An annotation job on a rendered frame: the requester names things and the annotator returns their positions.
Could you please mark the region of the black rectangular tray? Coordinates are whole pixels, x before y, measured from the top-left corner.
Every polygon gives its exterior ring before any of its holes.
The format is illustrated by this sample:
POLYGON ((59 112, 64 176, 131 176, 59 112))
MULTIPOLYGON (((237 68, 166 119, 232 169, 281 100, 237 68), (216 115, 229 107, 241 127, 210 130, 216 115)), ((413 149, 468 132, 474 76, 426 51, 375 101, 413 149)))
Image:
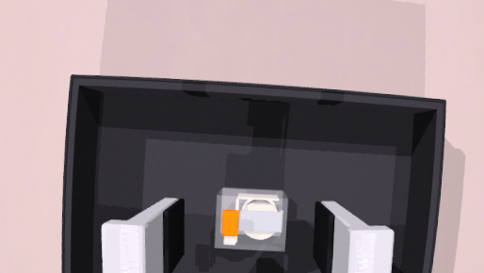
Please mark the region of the black rectangular tray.
POLYGON ((446 100, 223 81, 72 74, 61 273, 103 273, 102 225, 185 199, 172 273, 321 273, 315 202, 395 232, 392 273, 431 273, 446 100), (215 248, 223 187, 283 190, 285 251, 215 248))

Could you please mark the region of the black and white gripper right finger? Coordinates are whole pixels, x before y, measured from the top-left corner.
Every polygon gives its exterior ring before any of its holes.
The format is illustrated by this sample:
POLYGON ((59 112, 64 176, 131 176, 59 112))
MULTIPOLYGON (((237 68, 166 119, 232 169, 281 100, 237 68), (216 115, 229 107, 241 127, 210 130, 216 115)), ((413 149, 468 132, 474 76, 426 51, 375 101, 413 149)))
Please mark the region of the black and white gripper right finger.
POLYGON ((392 273, 394 234, 335 201, 315 202, 313 257, 321 273, 392 273))

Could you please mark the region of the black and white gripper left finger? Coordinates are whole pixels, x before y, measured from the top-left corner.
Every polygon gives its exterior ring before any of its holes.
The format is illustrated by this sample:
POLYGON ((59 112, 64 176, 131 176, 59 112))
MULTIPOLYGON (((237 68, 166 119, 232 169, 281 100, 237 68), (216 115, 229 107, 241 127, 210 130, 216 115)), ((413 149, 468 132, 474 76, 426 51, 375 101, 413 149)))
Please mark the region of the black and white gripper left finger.
POLYGON ((185 254, 185 200, 164 198, 102 225, 103 273, 172 273, 185 254))

